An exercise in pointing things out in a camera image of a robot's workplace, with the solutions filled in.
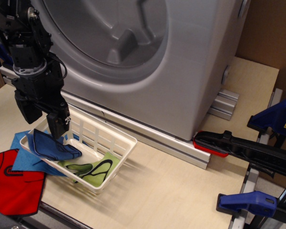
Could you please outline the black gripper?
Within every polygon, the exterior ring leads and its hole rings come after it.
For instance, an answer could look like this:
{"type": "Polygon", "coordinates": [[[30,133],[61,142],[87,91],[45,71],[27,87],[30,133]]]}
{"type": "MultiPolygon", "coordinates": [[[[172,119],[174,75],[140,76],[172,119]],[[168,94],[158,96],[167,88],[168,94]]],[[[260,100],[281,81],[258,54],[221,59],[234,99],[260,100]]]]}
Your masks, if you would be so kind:
{"type": "Polygon", "coordinates": [[[37,121],[45,112],[54,139],[69,131],[71,117],[61,95],[64,81],[58,61],[48,61],[39,73],[19,75],[12,80],[12,85],[16,87],[16,104],[28,124],[37,121]]]}

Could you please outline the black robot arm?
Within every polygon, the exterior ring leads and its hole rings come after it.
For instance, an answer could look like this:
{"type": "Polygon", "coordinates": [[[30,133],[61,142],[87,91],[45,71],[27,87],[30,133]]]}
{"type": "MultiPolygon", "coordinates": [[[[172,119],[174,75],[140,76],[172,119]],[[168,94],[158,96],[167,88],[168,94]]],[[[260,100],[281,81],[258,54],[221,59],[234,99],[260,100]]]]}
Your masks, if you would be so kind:
{"type": "Polygon", "coordinates": [[[60,138],[71,120],[61,95],[67,68],[50,51],[51,34],[29,0],[0,0],[0,45],[13,61],[17,77],[11,83],[24,119],[32,124],[46,113],[52,137],[60,138]]]}

